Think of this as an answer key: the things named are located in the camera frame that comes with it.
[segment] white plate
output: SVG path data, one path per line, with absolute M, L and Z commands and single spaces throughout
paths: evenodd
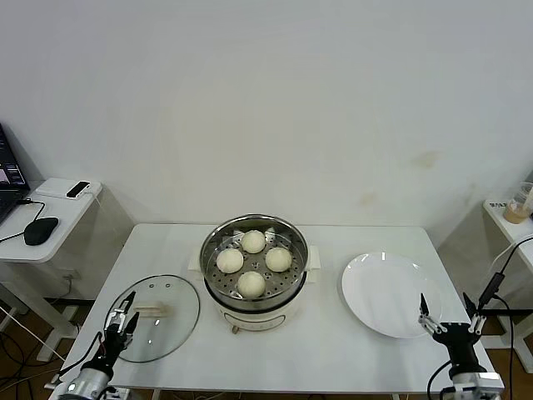
M 389 252 L 353 259 L 342 274 L 342 293 L 361 321 L 394 338 L 416 338 L 426 333 L 418 323 L 421 293 L 431 316 L 441 319 L 441 295 L 424 268 Z

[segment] white table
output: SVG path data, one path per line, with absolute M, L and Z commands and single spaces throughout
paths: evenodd
M 6 268 L 9 266 L 14 276 L 12 280 L 1 282 L 1 284 L 52 325 L 54 329 L 46 341 L 51 348 L 55 348 L 62 338 L 77 336 L 77 328 L 69 322 L 76 313 L 77 307 L 66 307 L 63 314 L 56 311 L 31 285 L 26 283 L 24 266 L 13 263 L 44 263 L 50 260 L 101 191 L 102 185 L 99 182 L 91 182 L 90 191 L 77 200 L 40 196 L 31 192 L 28 198 L 46 204 L 39 217 L 55 217 L 59 220 L 59 224 L 50 238 L 38 246 L 28 246 L 23 236 L 7 240 L 0 245 L 0 262 L 4 262 Z M 0 238 L 23 232 L 24 228 L 33 221 L 40 207 L 40 204 L 17 206 L 0 224 Z M 37 360 L 48 361 L 51 356 L 52 352 L 43 347 L 37 355 Z
M 533 234 L 533 221 L 527 218 L 523 223 L 510 223 L 503 218 L 506 203 L 497 199 L 485 201 L 483 207 L 503 232 L 507 240 L 513 243 L 526 235 Z M 524 264 L 533 272 L 533 241 L 522 244 L 516 253 L 520 255 Z M 511 347 L 511 322 L 508 317 L 498 317 L 506 333 L 503 335 L 487 335 L 481 338 L 485 348 Z M 533 373 L 533 355 L 524 339 L 533 333 L 533 314 L 515 324 L 515 351 L 527 373 Z
M 279 328 L 231 333 L 202 281 L 187 271 L 189 257 L 213 226 L 137 225 L 83 324 L 65 366 L 86 351 L 115 298 L 136 281 L 176 274 L 197 289 L 201 311 L 192 335 L 154 362 L 118 360 L 111 384 L 128 388 L 304 393 L 423 393 L 430 375 L 449 358 L 429 336 L 385 337 L 360 322 L 342 302 L 341 271 L 358 254 L 387 251 L 417 261 L 442 290 L 443 320 L 468 321 L 426 232 L 418 227 L 299 227 L 321 258 L 316 283 L 306 284 L 299 313 Z M 494 371 L 485 350 L 480 363 Z M 77 376 L 74 368 L 63 377 Z M 433 389 L 451 382 L 444 372 Z

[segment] computer mouse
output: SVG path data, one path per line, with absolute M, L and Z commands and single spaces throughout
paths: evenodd
M 59 220 L 54 217 L 39 218 L 30 222 L 24 229 L 24 242 L 28 246 L 45 243 L 58 223 Z

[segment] laptop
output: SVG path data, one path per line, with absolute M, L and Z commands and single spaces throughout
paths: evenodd
M 0 222 L 30 192 L 0 124 Z

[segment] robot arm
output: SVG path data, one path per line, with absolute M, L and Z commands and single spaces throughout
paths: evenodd
M 504 389 L 500 375 L 496 372 L 487 372 L 479 364 L 474 350 L 474 345 L 481 338 L 481 329 L 486 317 L 481 316 L 476 311 L 476 307 L 467 296 L 465 296 L 465 301 L 471 323 L 439 323 L 430 316 L 424 295 L 421 294 L 418 322 L 436 342 L 446 346 L 450 355 L 451 369 L 449 375 L 453 386 L 442 389 L 441 398 L 457 400 L 500 399 L 500 393 Z
M 115 392 L 114 387 L 108 386 L 113 377 L 113 366 L 120 353 L 132 341 L 133 332 L 139 319 L 139 313 L 136 312 L 126 323 L 127 312 L 133 303 L 134 297 L 135 292 L 130 293 L 122 301 L 119 308 L 115 308 L 109 313 L 104 328 L 105 339 L 103 343 L 94 357 L 82 365 L 79 375 L 68 385 L 62 385 L 62 388 L 66 389 L 66 391 L 58 396 L 59 400 L 98 400 L 105 398 L 104 396 L 107 392 Z M 102 334 L 98 333 L 95 339 L 101 336 Z M 59 378 L 70 369 L 76 367 L 81 361 L 64 368 L 54 377 L 54 382 L 46 385 L 45 388 L 55 389 L 60 383 Z

